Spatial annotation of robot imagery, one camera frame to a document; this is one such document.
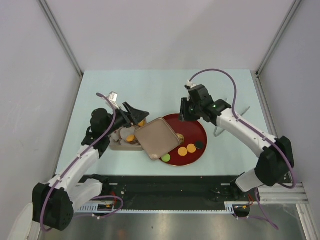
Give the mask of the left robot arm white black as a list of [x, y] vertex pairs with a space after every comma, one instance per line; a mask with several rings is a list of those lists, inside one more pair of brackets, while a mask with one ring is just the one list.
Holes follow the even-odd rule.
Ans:
[[91, 199], [105, 200], [111, 188], [95, 178], [79, 184], [87, 170], [96, 163], [110, 145], [110, 135], [122, 127], [139, 124], [149, 112], [123, 103], [124, 110], [112, 107], [112, 113], [97, 108], [91, 113], [81, 147], [74, 160], [47, 183], [38, 183], [32, 191], [32, 220], [40, 224], [42, 231], [65, 230], [74, 213]]

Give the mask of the tan square tin lid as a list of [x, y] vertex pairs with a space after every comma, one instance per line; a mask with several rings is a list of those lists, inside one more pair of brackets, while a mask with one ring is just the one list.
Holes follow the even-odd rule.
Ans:
[[134, 132], [151, 160], [158, 160], [178, 147], [181, 142], [172, 127], [159, 117]]

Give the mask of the tan square tin box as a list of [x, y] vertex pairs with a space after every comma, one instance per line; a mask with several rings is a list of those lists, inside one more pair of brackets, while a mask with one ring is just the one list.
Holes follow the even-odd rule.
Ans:
[[[118, 130], [113, 132], [110, 139], [110, 149], [113, 151], [142, 151], [143, 147], [136, 137], [136, 131], [142, 128], [142, 126], [131, 124], [130, 127], [120, 127]], [[127, 142], [126, 138], [129, 135], [135, 136], [135, 141]]]

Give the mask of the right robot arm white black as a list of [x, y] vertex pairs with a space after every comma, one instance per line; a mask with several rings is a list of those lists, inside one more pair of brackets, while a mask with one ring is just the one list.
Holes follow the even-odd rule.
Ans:
[[203, 119], [222, 128], [245, 144], [258, 158], [256, 167], [238, 176], [235, 185], [230, 188], [230, 194], [235, 200], [242, 201], [256, 187], [272, 187], [293, 171], [293, 151], [287, 137], [277, 138], [255, 128], [226, 101], [213, 100], [202, 84], [186, 84], [185, 88], [188, 97], [181, 99], [180, 121]]

